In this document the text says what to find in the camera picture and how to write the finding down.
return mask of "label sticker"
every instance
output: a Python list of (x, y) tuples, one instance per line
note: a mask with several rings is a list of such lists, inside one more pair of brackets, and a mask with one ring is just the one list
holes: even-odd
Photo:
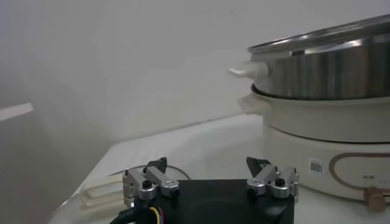
[(319, 159), (309, 158), (309, 173), (322, 176), (322, 161)]

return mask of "white table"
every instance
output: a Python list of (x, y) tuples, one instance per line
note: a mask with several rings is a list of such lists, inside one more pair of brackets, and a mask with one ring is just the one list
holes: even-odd
[[(239, 115), (123, 142), (105, 154), (84, 183), (163, 156), (192, 179), (250, 178), (246, 157), (262, 157), (261, 125), (260, 116)], [(390, 223), (390, 208), (374, 214), (362, 202), (301, 187), (295, 223)]]

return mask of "pot handle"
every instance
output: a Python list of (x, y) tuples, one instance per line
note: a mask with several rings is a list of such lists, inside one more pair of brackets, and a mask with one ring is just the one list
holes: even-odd
[(246, 114), (267, 115), (271, 111), (271, 105), (264, 99), (250, 93), (237, 100), (238, 105)]
[(244, 61), (235, 68), (229, 69), (229, 74), (237, 78), (265, 78), (268, 77), (268, 66), (261, 61)]

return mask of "screw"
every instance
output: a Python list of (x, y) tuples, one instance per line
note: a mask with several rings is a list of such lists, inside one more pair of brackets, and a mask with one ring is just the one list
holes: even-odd
[(149, 180), (145, 180), (142, 182), (142, 188), (143, 189), (149, 189), (152, 187), (152, 182)]
[(278, 187), (283, 187), (285, 185), (285, 181), (281, 178), (275, 180), (275, 185)]

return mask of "white handle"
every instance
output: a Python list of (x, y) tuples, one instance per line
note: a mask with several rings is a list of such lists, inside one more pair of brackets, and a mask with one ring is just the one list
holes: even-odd
[(266, 115), (271, 110), (271, 105), (267, 101), (253, 93), (239, 98), (237, 102), (246, 114)]
[(84, 184), (80, 191), (85, 207), (99, 206), (113, 201), (123, 201), (122, 174), (93, 180)]
[(266, 63), (261, 61), (245, 61), (236, 68), (229, 69), (229, 74), (237, 78), (258, 79), (268, 77), (268, 67)]

